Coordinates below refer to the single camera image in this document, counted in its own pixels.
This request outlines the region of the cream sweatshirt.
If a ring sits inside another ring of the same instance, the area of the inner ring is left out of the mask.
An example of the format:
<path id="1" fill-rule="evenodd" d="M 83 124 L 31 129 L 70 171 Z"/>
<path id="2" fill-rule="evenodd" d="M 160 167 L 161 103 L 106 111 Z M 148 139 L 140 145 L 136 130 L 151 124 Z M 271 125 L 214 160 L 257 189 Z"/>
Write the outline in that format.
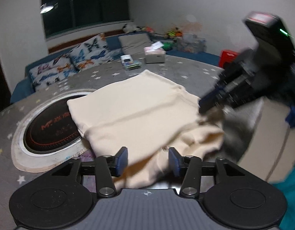
<path id="1" fill-rule="evenodd" d="M 220 149 L 221 114 L 198 112 L 196 95 L 150 71 L 67 101 L 72 120 L 94 153 L 114 155 L 125 146 L 128 166 L 117 189 L 155 183 L 169 168 L 168 150 L 204 158 Z"/>

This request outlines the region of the red plastic stool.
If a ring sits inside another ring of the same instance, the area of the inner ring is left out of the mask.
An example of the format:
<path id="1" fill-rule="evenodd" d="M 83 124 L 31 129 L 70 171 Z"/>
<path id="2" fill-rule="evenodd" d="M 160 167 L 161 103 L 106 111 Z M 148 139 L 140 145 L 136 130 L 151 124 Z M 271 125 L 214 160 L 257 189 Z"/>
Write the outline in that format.
<path id="1" fill-rule="evenodd" d="M 223 68 L 225 63 L 231 63 L 238 55 L 239 53 L 228 49 L 221 51 L 218 67 Z"/>

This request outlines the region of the clear plastic storage bin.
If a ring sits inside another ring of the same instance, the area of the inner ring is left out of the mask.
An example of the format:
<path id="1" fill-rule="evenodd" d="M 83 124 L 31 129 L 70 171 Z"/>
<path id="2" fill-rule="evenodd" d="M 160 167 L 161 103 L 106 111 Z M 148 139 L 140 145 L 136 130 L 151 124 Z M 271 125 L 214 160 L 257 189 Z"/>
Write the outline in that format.
<path id="1" fill-rule="evenodd" d="M 206 40 L 196 34 L 183 34 L 177 38 L 177 49 L 186 53 L 203 53 L 206 51 Z"/>

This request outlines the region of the round black induction cooktop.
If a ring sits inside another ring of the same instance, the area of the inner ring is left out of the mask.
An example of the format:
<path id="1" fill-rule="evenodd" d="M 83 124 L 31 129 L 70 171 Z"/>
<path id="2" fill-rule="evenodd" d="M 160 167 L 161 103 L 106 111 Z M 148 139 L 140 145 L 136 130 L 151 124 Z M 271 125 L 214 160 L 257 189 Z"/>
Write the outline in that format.
<path id="1" fill-rule="evenodd" d="M 81 135 L 72 120 L 67 101 L 87 94 L 73 92 L 59 96 L 33 113 L 20 133 L 20 148 L 30 156 L 50 155 L 78 143 Z"/>

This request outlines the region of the yellow orange plush toys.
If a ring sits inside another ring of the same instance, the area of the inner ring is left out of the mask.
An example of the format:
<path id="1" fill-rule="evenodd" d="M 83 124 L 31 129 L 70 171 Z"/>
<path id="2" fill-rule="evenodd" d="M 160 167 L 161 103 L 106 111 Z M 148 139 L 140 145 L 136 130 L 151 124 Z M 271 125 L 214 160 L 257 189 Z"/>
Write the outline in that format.
<path id="1" fill-rule="evenodd" d="M 182 37 L 183 32 L 179 28 L 172 28 L 171 30 L 165 33 L 165 38 L 175 39 L 177 37 Z"/>

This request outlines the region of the white tissue box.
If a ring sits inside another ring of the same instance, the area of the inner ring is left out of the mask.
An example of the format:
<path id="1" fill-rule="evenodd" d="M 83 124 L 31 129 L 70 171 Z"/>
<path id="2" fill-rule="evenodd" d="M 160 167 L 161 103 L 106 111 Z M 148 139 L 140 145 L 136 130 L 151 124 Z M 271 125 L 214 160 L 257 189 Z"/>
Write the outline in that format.
<path id="1" fill-rule="evenodd" d="M 144 56 L 146 64 L 164 63 L 166 51 L 163 49 L 164 44 L 160 41 L 153 43 L 149 47 L 144 48 Z"/>

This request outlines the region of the grey star-patterned table cover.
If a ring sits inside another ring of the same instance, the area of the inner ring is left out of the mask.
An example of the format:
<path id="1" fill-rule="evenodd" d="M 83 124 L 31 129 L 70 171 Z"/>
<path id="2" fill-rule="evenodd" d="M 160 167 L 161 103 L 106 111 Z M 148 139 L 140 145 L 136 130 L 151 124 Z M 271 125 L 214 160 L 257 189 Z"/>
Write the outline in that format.
<path id="1" fill-rule="evenodd" d="M 35 92 L 0 112 L 0 229 L 14 229 L 11 195 L 58 165 L 84 154 L 128 149 L 116 188 L 168 182 L 168 149 L 238 161 L 247 149 L 262 100 L 207 121 L 198 100 L 220 68 L 175 56 L 128 75 L 120 61 L 98 65 Z"/>

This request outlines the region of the grey plain cushion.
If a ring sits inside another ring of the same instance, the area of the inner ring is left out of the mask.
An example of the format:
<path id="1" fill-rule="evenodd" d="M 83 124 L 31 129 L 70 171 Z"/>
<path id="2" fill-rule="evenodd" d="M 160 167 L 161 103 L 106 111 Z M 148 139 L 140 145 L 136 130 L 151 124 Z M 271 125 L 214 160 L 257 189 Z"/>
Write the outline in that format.
<path id="1" fill-rule="evenodd" d="M 136 53 L 143 53 L 145 47 L 152 44 L 149 36 L 146 33 L 132 34 L 118 37 L 121 44 L 122 51 L 125 55 L 134 55 Z"/>

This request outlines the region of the small white card box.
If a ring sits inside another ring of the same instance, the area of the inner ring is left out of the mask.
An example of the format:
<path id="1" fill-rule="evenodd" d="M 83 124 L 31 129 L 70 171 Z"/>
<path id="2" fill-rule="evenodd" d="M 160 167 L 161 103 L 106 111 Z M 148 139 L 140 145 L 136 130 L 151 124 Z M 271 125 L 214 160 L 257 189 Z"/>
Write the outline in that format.
<path id="1" fill-rule="evenodd" d="M 124 64 L 132 64 L 133 63 L 133 59 L 131 57 L 131 55 L 122 55 L 120 57 L 121 59 L 121 63 Z"/>

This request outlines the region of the left butterfly pillow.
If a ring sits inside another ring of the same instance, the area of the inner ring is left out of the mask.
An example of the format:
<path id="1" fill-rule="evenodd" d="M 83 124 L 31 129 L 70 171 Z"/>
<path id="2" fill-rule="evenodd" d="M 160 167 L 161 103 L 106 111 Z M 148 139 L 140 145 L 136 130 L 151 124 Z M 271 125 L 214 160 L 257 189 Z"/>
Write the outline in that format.
<path id="1" fill-rule="evenodd" d="M 35 91 L 46 89 L 48 86 L 63 81 L 77 74 L 67 55 L 61 55 L 50 62 L 40 64 L 29 70 L 29 77 Z"/>

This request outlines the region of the butterfly pillow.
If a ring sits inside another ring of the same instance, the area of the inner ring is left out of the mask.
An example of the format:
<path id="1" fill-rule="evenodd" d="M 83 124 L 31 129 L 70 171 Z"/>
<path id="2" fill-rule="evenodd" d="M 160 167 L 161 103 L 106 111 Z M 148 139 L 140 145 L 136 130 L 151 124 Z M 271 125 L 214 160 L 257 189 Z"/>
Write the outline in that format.
<path id="1" fill-rule="evenodd" d="M 102 65 L 113 60 L 104 33 L 86 40 L 69 52 L 72 64 L 79 71 Z"/>
<path id="2" fill-rule="evenodd" d="M 46 89 L 48 86 L 63 81 L 77 74 L 67 55 L 61 55 L 50 62 L 40 64 L 29 70 L 29 77 L 35 91 Z"/>

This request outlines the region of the black white plush toy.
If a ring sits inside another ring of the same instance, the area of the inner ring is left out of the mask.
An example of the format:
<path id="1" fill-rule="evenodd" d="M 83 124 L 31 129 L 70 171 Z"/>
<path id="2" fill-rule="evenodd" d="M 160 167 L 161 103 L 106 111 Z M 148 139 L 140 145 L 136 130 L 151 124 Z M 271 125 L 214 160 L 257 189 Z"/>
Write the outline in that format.
<path id="1" fill-rule="evenodd" d="M 124 31 L 125 34 L 128 34 L 128 33 L 140 32 L 141 28 L 133 23 L 126 23 L 122 27 L 122 30 Z"/>

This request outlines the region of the right butterfly pillow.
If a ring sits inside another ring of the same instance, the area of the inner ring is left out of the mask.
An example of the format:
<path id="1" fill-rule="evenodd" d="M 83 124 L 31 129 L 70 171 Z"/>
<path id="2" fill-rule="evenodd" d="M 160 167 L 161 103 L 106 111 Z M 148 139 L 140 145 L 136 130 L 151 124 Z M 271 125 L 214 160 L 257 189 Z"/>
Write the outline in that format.
<path id="1" fill-rule="evenodd" d="M 79 71 L 102 65 L 113 60 L 104 33 L 86 40 L 69 52 L 72 64 Z"/>

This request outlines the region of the blue sofa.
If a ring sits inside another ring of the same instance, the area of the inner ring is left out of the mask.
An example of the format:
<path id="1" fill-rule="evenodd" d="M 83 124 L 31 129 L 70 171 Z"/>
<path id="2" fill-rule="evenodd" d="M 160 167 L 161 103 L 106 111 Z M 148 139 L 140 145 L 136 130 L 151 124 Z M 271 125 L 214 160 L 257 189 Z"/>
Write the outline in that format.
<path id="1" fill-rule="evenodd" d="M 119 42 L 118 37 L 119 35 L 112 35 L 106 38 L 110 51 L 113 52 L 113 60 L 120 60 L 120 57 L 123 55 L 121 50 L 121 44 Z M 32 69 L 33 67 L 39 66 L 40 64 L 50 62 L 56 59 L 57 57 L 70 52 L 71 49 L 72 47 L 66 48 L 56 53 L 52 53 L 51 55 L 48 55 L 40 60 L 37 60 L 27 65 L 25 67 L 25 78 L 16 85 L 11 95 L 10 104 L 21 101 L 22 99 L 32 95 L 35 92 L 35 89 L 32 85 L 33 82 L 31 81 L 31 78 L 29 77 L 30 69 Z M 177 46 L 173 46 L 170 50 L 168 50 L 167 55 L 177 56 L 177 57 L 186 58 L 186 59 L 192 59 L 192 60 L 204 62 L 207 64 L 211 64 L 214 66 L 218 66 L 218 63 L 220 61 L 220 56 L 213 55 L 210 53 L 205 53 L 205 52 L 189 53 L 184 51 L 178 51 Z"/>

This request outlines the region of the dark window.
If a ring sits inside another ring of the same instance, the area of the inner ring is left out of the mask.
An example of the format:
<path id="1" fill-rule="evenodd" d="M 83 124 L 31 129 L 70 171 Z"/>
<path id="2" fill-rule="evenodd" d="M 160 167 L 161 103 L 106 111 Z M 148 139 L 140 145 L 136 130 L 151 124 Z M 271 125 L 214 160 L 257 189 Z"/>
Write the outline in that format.
<path id="1" fill-rule="evenodd" d="M 67 31 L 130 19 L 128 0 L 41 0 L 47 38 Z"/>

